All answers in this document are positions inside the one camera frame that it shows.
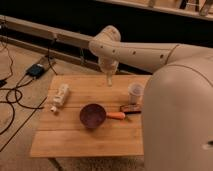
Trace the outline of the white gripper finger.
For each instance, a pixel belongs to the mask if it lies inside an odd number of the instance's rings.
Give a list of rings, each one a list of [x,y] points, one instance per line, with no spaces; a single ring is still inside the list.
[[[112,86],[112,75],[107,74],[106,78],[107,78],[107,85],[109,87],[111,87]]]

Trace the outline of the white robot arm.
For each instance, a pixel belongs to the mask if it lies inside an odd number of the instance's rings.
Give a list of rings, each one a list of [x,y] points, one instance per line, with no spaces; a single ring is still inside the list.
[[[142,105],[146,171],[213,171],[213,48],[126,43],[107,26],[89,50],[152,74]]]

